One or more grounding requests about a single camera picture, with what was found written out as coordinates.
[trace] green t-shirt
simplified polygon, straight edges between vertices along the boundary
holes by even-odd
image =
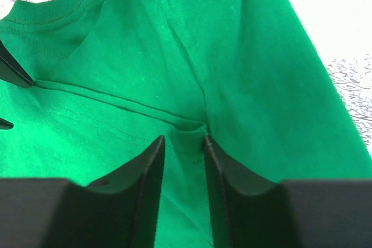
[[[166,137],[157,248],[210,247],[214,137],[275,182],[371,178],[372,162],[288,0],[17,1],[0,40],[0,176],[86,185]]]

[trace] black clamp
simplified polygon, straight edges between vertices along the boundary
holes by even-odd
[[[160,136],[87,187],[66,179],[0,179],[0,246],[153,247],[164,155]]]
[[[214,248],[372,247],[371,180],[273,183],[209,136],[205,168]]]
[[[33,86],[33,79],[27,74],[17,60],[8,52],[0,41],[0,80],[22,88]],[[14,127],[13,123],[0,118],[0,130],[8,130]]]

